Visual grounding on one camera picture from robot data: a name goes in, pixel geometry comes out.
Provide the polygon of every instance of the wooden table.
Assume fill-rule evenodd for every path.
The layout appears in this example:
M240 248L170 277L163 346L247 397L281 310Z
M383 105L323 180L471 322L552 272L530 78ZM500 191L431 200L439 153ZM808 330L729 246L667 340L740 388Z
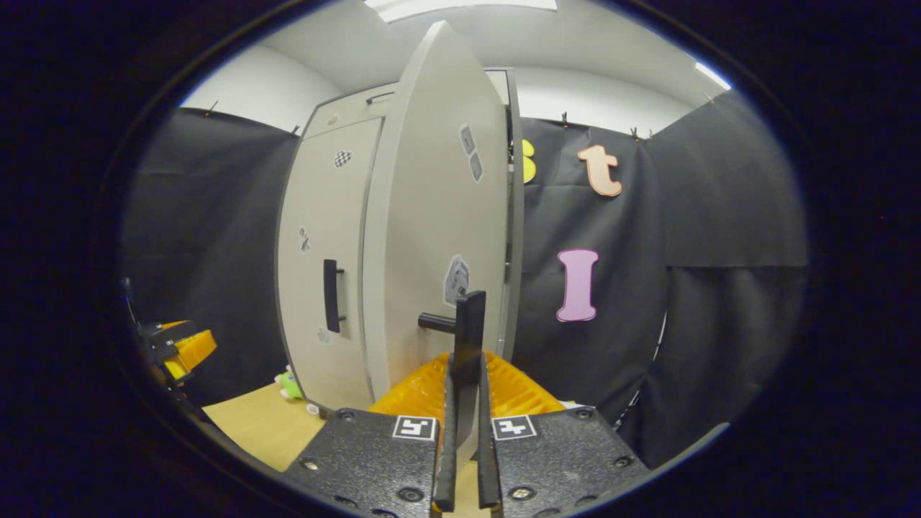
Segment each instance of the wooden table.
M284 399L275 383L216 405L205 414L240 448L271 468L284 471L320 431L323 420L307 411L300 400ZM469 462L458 473L455 512L447 517L486 518L488 510L477 509L476 463Z

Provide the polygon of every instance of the cabinet door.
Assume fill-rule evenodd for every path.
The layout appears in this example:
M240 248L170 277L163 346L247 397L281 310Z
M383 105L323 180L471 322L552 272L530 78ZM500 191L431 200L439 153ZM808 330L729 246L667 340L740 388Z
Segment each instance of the cabinet door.
M506 109L470 45L447 23L433 25L390 103L365 220L363 305L376 399L453 349L453 336L417 323L421 312L454 317L446 283L455 294L486 291L484 348L496 351L507 246Z
M288 357L305 397L332 409L371 403L361 314L361 242L367 179L381 119L304 139L294 159L278 229L276 284ZM324 262L339 332L327 325Z

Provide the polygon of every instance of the green toy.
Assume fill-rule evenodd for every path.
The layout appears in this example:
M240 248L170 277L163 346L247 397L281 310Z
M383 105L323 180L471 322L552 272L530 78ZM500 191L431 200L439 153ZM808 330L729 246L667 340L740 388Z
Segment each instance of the green toy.
M294 374L291 372L291 366L288 365L285 367L287 372L283 372L275 376L275 382L282 386L281 395L284 399L304 399L304 396L300 393L300 387L297 386L297 381L294 379Z

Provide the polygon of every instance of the ceiling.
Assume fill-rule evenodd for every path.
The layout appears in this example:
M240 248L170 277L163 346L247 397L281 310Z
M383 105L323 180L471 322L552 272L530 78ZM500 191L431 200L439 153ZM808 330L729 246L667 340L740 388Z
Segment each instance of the ceiling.
M316 71L343 92L397 81L432 23L468 38L484 66L577 70L629 81L691 106L723 92L695 60L653 32L589 0L557 0L558 11L513 6L446 9L390 24L362 0L338 0L261 45Z

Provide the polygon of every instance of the checkered sticker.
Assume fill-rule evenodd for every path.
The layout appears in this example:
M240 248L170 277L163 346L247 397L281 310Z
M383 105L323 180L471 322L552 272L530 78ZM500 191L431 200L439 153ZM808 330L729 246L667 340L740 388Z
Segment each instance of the checkered sticker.
M343 167L347 164L349 160L352 159L352 151L339 151L336 153L336 159L333 163L336 164L336 169Z
M535 437L537 431L528 416L513 416L511 418L493 418L493 437L497 441L509 439L524 439Z
M419 441L435 440L435 418L415 418L398 416L393 437L399 439L416 439Z

